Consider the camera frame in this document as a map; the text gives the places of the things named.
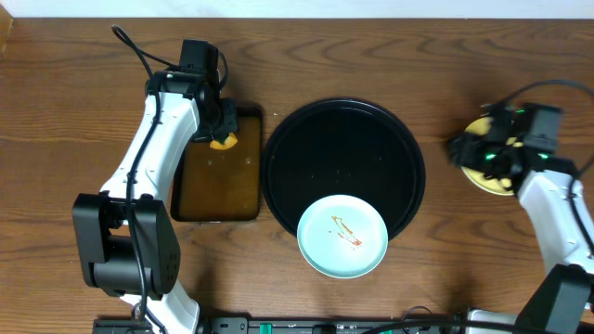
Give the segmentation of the green yellow sponge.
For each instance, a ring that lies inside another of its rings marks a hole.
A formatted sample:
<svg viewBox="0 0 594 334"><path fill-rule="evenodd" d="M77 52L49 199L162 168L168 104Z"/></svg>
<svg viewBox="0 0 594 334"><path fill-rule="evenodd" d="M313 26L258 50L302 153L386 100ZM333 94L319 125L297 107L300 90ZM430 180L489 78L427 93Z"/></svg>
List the green yellow sponge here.
<svg viewBox="0 0 594 334"><path fill-rule="evenodd" d="M210 148L215 150L228 150L233 148L238 142L239 141L235 134L229 133L223 141L212 140L210 143Z"/></svg>

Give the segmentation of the yellow plate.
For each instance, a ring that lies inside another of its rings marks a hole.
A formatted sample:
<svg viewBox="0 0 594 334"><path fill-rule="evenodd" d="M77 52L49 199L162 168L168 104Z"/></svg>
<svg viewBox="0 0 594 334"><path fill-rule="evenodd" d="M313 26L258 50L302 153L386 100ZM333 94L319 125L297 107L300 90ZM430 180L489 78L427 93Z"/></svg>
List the yellow plate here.
<svg viewBox="0 0 594 334"><path fill-rule="evenodd" d="M483 117L466 127L464 133L458 138L457 162L466 177L483 191L502 197L511 197L514 191L509 178L487 179L485 172L480 171L484 161L490 162L496 156L495 153L485 151L481 143L482 137L491 128L491 121L491 117Z"/></svg>

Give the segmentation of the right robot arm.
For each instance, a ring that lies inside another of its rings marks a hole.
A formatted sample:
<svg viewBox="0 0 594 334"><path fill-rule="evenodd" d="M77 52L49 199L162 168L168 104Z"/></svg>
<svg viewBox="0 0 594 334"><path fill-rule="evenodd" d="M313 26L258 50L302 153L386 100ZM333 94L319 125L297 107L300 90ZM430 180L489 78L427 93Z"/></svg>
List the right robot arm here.
<svg viewBox="0 0 594 334"><path fill-rule="evenodd" d="M575 164L558 158L560 109L492 111L446 143L475 185L511 193L535 230L547 275L517 315L472 310L467 333L575 333L593 303L593 220Z"/></svg>

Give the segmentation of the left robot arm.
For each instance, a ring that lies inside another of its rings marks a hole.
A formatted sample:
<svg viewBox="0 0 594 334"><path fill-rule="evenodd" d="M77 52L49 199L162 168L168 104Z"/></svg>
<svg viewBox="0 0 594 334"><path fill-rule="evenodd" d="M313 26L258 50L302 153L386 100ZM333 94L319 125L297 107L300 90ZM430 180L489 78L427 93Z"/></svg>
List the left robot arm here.
<svg viewBox="0 0 594 334"><path fill-rule="evenodd" d="M217 70L156 72L143 119L122 162L96 194L80 194L72 220L84 282L133 308L97 319L95 333L196 333L200 306L178 280L181 250L166 209L169 187L190 140L237 129L220 97Z"/></svg>

